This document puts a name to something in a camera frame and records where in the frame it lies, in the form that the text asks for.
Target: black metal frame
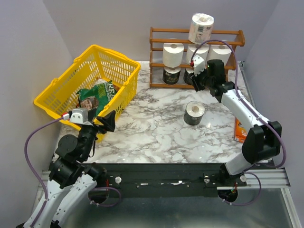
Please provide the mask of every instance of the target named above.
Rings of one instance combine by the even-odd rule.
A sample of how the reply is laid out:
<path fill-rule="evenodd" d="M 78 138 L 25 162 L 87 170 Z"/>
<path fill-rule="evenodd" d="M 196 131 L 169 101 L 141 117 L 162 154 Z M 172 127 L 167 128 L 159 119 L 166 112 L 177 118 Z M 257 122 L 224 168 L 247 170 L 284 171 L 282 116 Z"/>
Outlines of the black metal frame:
<path fill-rule="evenodd" d="M 221 183 L 218 180 L 218 173 L 222 163 L 98 163 L 96 165 L 107 170 L 111 187 L 117 188 L 124 198 L 217 197 L 217 187 L 233 187 L 235 181 L 238 182 L 238 186 L 246 186 L 246 183 L 241 182 L 239 178 Z M 116 177 L 121 177 L 122 181 L 116 183 Z"/>

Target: screw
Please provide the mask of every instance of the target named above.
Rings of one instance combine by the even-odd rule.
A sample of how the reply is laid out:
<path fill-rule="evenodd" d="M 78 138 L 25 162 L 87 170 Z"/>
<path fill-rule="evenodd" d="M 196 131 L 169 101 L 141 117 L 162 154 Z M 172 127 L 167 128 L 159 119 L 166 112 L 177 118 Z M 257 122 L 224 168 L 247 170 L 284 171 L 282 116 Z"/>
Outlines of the screw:
<path fill-rule="evenodd" d="M 239 178 L 240 178 L 241 182 L 246 182 L 247 181 L 247 178 L 244 175 L 240 176 Z"/>
<path fill-rule="evenodd" d="M 116 184 L 120 184 L 120 182 L 122 182 L 122 178 L 121 177 L 115 177 L 115 182 L 116 182 Z"/>

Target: wooden rack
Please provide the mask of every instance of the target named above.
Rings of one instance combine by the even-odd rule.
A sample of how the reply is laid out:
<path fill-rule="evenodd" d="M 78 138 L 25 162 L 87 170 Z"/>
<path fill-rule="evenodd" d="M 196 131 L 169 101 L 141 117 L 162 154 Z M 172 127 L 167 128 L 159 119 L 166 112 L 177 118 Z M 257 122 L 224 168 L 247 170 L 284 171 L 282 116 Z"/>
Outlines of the wooden rack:
<path fill-rule="evenodd" d="M 180 81 L 174 85 L 165 84 L 163 81 L 161 82 L 153 82 L 153 70 L 157 67 L 165 67 L 162 62 L 162 46 L 163 43 L 182 43 L 182 44 L 192 44 L 191 41 L 188 40 L 189 29 L 171 29 L 171 28 L 152 28 L 150 29 L 150 88 L 178 88 L 178 89 L 193 89 L 193 86 L 188 85 L 184 82 L 181 82 L 183 78 L 182 73 L 180 74 Z M 227 39 L 228 36 L 233 36 L 234 40 L 229 41 Z M 211 38 L 226 40 L 233 48 L 236 50 L 237 46 L 243 47 L 245 45 L 245 37 L 242 30 L 239 31 L 223 31 L 223 30 L 213 30 Z M 221 42 L 212 41 L 208 42 L 208 44 L 220 45 Z M 184 57 L 182 63 L 178 66 L 180 68 L 189 68 L 190 66 L 185 61 L 185 53 L 187 49 L 184 49 Z M 232 55 L 225 66 L 225 74 L 228 74 L 229 70 L 235 70 L 236 63 Z"/>

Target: orange box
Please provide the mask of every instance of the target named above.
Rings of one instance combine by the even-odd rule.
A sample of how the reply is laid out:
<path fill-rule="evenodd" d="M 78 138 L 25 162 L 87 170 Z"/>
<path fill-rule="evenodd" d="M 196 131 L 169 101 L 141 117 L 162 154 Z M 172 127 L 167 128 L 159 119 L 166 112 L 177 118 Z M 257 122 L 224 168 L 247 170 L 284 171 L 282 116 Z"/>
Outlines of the orange box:
<path fill-rule="evenodd" d="M 243 143 L 246 139 L 247 132 L 243 128 L 241 122 L 236 118 L 236 124 L 234 128 L 234 140 Z"/>

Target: robotic arm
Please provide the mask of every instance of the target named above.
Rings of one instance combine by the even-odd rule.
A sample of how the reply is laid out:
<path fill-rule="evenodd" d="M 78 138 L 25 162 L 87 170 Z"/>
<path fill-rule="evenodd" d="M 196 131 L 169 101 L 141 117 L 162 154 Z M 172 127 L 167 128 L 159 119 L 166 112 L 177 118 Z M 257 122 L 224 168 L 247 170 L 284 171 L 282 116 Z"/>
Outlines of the robotic arm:
<path fill-rule="evenodd" d="M 106 170 L 95 163 L 85 167 L 97 133 L 105 134 L 115 129 L 115 111 L 97 117 L 103 125 L 88 120 L 88 112 L 76 108 L 70 113 L 70 122 L 79 124 L 78 137 L 67 134 L 58 142 L 55 153 L 59 158 L 51 163 L 47 182 L 47 200 L 43 197 L 31 217 L 17 228 L 60 228 L 79 201 L 88 192 L 106 180 Z"/>
<path fill-rule="evenodd" d="M 280 153 L 280 142 L 263 122 L 268 123 L 281 136 L 280 123 L 270 122 L 262 116 L 240 90 L 236 91 L 233 82 L 226 82 L 224 63 L 219 59 L 209 60 L 206 69 L 204 59 L 196 55 L 191 66 L 194 67 L 191 80 L 196 92 L 208 88 L 211 95 L 226 106 L 248 132 L 242 153 L 221 166 L 220 178 L 225 181 L 241 174 L 259 161 L 277 156 Z M 255 118 L 253 112 L 258 114 L 259 118 Z"/>

